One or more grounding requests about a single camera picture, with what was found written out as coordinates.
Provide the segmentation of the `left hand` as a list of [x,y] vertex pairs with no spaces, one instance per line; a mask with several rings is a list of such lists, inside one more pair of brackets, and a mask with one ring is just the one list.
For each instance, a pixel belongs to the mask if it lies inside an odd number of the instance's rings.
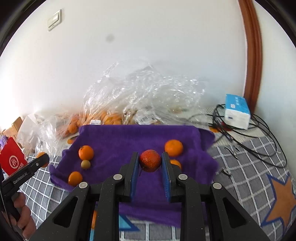
[[36,232],[36,225],[31,216],[31,210],[26,206],[25,202],[25,195],[22,192],[18,192],[18,195],[14,200],[14,207],[21,210],[20,219],[16,221],[15,218],[11,216],[11,223],[13,226],[18,226],[18,228],[23,231],[23,237],[29,240]]

